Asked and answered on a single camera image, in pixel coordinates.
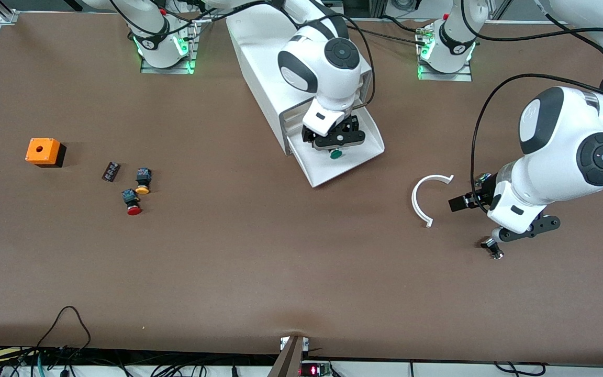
orange enclosure box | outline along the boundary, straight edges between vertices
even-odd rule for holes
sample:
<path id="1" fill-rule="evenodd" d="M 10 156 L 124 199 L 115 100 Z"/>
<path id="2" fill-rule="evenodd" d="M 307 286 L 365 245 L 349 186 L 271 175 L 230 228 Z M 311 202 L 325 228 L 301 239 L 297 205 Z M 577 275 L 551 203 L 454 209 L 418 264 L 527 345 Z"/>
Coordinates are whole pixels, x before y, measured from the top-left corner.
<path id="1" fill-rule="evenodd" d="M 40 168 L 60 168 L 66 147 L 55 139 L 33 138 L 29 141 L 25 160 Z"/>

white semicircular part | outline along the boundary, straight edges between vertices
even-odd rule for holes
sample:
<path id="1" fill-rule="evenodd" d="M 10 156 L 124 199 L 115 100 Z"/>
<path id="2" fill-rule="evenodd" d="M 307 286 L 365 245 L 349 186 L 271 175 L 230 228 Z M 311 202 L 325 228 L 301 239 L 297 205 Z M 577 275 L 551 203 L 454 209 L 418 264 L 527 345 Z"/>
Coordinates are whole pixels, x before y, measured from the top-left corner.
<path id="1" fill-rule="evenodd" d="M 426 181 L 440 181 L 445 184 L 449 184 L 450 181 L 453 180 L 453 177 L 454 177 L 453 175 L 442 176 L 439 174 L 433 174 L 430 176 L 426 176 L 425 178 L 418 181 L 416 184 L 416 187 L 414 187 L 414 191 L 411 193 L 411 203 L 414 205 L 414 210 L 416 210 L 417 215 L 421 219 L 423 219 L 423 221 L 425 221 L 427 223 L 427 227 L 431 227 L 431 222 L 433 221 L 433 219 L 431 217 L 429 217 L 428 215 L 426 215 L 423 212 L 423 210 L 420 209 L 420 206 L 418 205 L 418 187 L 420 187 L 421 184 Z"/>

brown table surface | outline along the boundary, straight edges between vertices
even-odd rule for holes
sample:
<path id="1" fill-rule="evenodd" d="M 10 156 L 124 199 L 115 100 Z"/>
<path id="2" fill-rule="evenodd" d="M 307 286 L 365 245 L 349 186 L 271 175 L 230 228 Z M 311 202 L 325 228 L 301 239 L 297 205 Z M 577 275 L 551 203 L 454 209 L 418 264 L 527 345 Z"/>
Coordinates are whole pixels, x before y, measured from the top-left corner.
<path id="1" fill-rule="evenodd" d="M 363 26 L 412 37 L 393 24 Z M 548 26 L 486 26 L 490 35 Z M 224 23 L 194 75 L 139 74 L 115 15 L 22 14 L 0 33 L 0 344 L 34 345 L 75 305 L 94 347 L 275 353 L 304 334 L 326 356 L 603 363 L 603 192 L 546 213 L 562 227 L 503 244 L 450 213 L 469 189 L 476 116 L 503 79 L 598 83 L 601 55 L 571 36 L 484 41 L 473 83 L 418 81 L 411 45 L 369 36 L 383 155 L 313 189 L 266 124 Z M 362 48 L 359 37 L 353 39 Z M 522 155 L 522 108 L 555 83 L 509 84 L 488 109 L 477 172 Z M 29 138 L 67 145 L 65 167 L 24 161 Z M 115 183 L 101 180 L 123 164 Z M 120 191 L 154 171 L 142 215 Z M 424 185 L 426 229 L 411 190 Z M 79 345 L 72 315 L 44 344 Z"/>

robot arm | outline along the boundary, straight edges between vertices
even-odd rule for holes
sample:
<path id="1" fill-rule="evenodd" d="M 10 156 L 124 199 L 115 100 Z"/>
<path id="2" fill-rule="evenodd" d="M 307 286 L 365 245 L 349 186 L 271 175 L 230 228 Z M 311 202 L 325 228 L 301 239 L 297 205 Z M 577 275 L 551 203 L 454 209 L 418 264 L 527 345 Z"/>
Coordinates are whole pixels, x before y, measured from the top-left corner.
<path id="1" fill-rule="evenodd" d="M 550 88 L 526 106 L 524 157 L 499 170 L 488 217 L 523 234 L 555 201 L 603 190 L 603 95 Z"/>
<path id="2" fill-rule="evenodd" d="M 427 52 L 421 58 L 439 72 L 457 72 L 469 59 L 476 36 L 467 29 L 462 19 L 462 3 L 467 22 L 476 32 L 488 19 L 490 9 L 486 0 L 453 0 L 447 18 L 438 19 L 427 28 L 433 30 Z"/>
<path id="3" fill-rule="evenodd" d="M 215 8 L 233 8 L 250 1 L 205 0 L 206 5 Z M 282 7 L 304 26 L 278 53 L 278 69 L 288 84 L 316 95 L 302 123 L 312 134 L 327 136 L 342 121 L 350 119 L 361 86 L 360 54 L 349 39 L 342 17 L 317 0 L 285 0 Z M 364 141 L 363 133 L 353 136 Z"/>
<path id="4" fill-rule="evenodd" d="M 205 3 L 208 7 L 228 9 L 251 1 L 205 0 Z M 187 54 L 187 50 L 179 48 L 182 31 L 166 36 L 146 32 L 164 34 L 182 26 L 182 21 L 179 22 L 175 17 L 160 14 L 151 0 L 85 2 L 98 9 L 120 10 L 131 20 L 129 28 L 135 36 L 141 55 L 151 66 L 171 67 Z M 350 123 L 352 106 L 361 86 L 361 56 L 349 40 L 348 28 L 342 17 L 320 2 L 285 0 L 282 7 L 297 24 L 304 26 L 299 28 L 278 54 L 278 68 L 283 79 L 294 88 L 316 95 L 302 120 L 304 126 L 311 131 L 311 138 L 315 138 L 315 135 L 328 136 L 344 120 Z M 359 133 L 356 126 L 350 124 L 342 127 L 348 133 L 337 136 L 340 139 L 334 142 L 345 146 L 364 141 L 364 133 Z"/>
<path id="5" fill-rule="evenodd" d="M 360 85 L 357 47 L 335 35 L 305 26 L 278 53 L 278 68 L 285 81 L 316 94 L 302 123 L 320 136 L 327 136 L 350 115 Z"/>
<path id="6" fill-rule="evenodd" d="M 187 50 L 182 48 L 184 44 L 182 38 L 187 36 L 187 31 L 177 31 L 162 36 L 146 32 L 165 34 L 186 23 L 172 15 L 162 15 L 157 5 L 150 0 L 113 0 L 113 2 L 111 0 L 84 0 L 84 2 L 96 9 L 108 9 L 114 12 L 117 7 L 117 10 L 120 10 L 133 23 L 127 22 L 127 26 L 134 35 L 139 53 L 151 66 L 161 69 L 169 68 L 187 55 Z"/>
<path id="7" fill-rule="evenodd" d="M 576 27 L 603 27 L 603 7 L 596 2 L 551 0 L 551 5 Z M 603 33 L 593 38 L 603 47 Z M 523 157 L 480 179 L 476 196 L 449 201 L 453 212 L 489 206 L 488 217 L 500 227 L 482 245 L 493 258 L 502 255 L 496 241 L 557 229 L 556 217 L 541 215 L 548 204 L 603 190 L 603 95 L 564 87 L 544 91 L 524 108 L 519 139 Z"/>

black terminal block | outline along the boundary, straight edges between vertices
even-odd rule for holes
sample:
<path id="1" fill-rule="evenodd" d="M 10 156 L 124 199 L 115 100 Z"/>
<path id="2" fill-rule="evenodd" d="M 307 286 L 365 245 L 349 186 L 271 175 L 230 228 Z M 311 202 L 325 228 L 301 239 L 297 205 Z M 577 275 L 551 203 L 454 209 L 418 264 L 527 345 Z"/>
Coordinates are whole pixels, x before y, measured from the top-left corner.
<path id="1" fill-rule="evenodd" d="M 103 179 L 104 181 L 113 182 L 119 170 L 120 164 L 111 161 L 110 163 L 108 163 L 108 167 L 106 167 L 106 171 L 104 172 L 104 175 L 101 177 L 101 179 Z"/>

